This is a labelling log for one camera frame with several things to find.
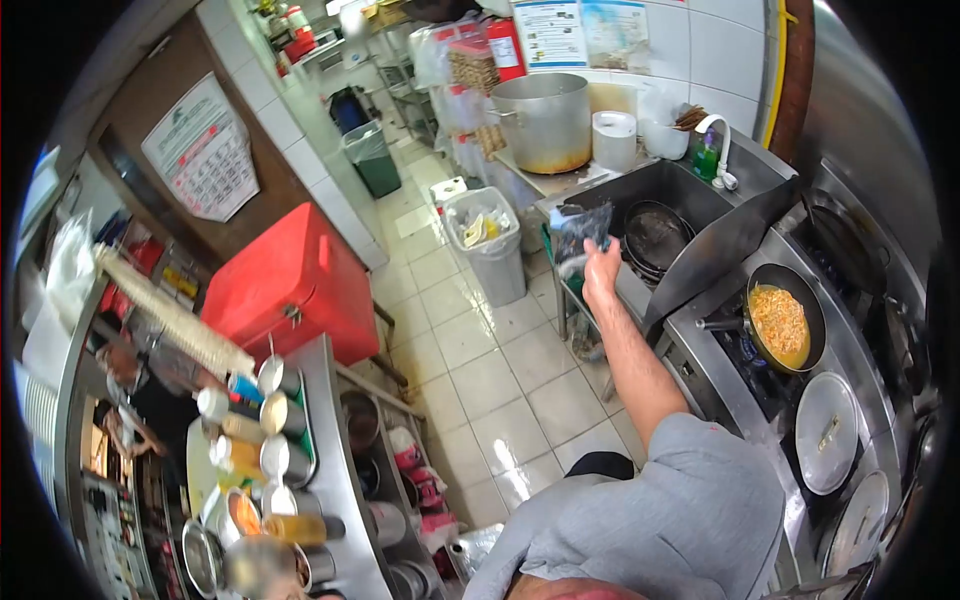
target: white trash can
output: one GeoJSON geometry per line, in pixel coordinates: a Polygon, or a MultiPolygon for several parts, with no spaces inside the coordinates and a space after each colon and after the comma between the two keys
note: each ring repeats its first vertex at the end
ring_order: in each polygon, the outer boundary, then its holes
{"type": "Polygon", "coordinates": [[[520,257],[520,222],[500,190],[485,187],[464,192],[446,201],[444,228],[455,251],[469,261],[491,306],[503,306],[526,296],[527,281],[523,276],[523,260],[520,257]],[[463,220],[471,210],[475,212],[477,208],[486,211],[499,208],[510,220],[510,227],[492,240],[467,248],[461,234],[466,226],[463,220]]]}

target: poster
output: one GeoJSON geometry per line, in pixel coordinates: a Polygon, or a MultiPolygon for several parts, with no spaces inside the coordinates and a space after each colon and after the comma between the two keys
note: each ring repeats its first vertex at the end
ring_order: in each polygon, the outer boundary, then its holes
{"type": "Polygon", "coordinates": [[[587,45],[577,3],[539,0],[514,4],[514,21],[527,69],[587,66],[587,45]]]}
{"type": "Polygon", "coordinates": [[[260,191],[250,140],[213,73],[207,73],[140,144],[190,214],[225,223],[260,191]]]}
{"type": "Polygon", "coordinates": [[[650,74],[650,36],[641,2],[581,0],[591,68],[650,74]]]}

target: faucet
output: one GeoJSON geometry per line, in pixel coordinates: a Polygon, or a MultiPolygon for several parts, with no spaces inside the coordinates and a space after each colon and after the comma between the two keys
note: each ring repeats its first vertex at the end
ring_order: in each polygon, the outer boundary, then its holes
{"type": "Polygon", "coordinates": [[[698,123],[695,129],[697,133],[706,133],[707,128],[712,125],[714,121],[723,121],[726,130],[723,132],[723,151],[720,153],[720,164],[717,165],[717,176],[713,178],[711,183],[713,187],[718,189],[726,187],[730,191],[733,191],[736,189],[736,177],[733,176],[733,173],[727,171],[727,159],[730,157],[730,138],[732,137],[730,123],[727,122],[727,119],[723,115],[712,114],[698,123]]]}

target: red cooler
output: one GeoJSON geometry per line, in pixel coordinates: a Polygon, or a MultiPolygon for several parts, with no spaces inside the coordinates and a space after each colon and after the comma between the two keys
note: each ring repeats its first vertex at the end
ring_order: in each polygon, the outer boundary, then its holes
{"type": "Polygon", "coordinates": [[[261,363],[321,333],[344,365],[379,352],[370,282],[360,261],[313,203],[301,204],[210,280],[204,323],[261,363]]]}

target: pot handle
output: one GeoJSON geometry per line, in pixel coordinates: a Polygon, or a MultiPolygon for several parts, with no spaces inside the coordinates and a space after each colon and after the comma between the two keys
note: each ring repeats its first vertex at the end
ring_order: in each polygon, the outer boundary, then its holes
{"type": "Polygon", "coordinates": [[[493,115],[496,115],[496,116],[498,116],[498,117],[500,117],[500,118],[502,119],[503,117],[515,117],[515,116],[516,116],[516,110],[511,110],[511,111],[509,111],[509,112],[503,112],[503,111],[501,111],[501,110],[497,110],[496,108],[488,108],[488,109],[487,109],[487,114],[493,114],[493,115]]]}
{"type": "Polygon", "coordinates": [[[698,329],[703,329],[704,331],[730,331],[731,329],[739,329],[744,326],[744,319],[743,317],[697,319],[693,324],[697,325],[698,329]]]}

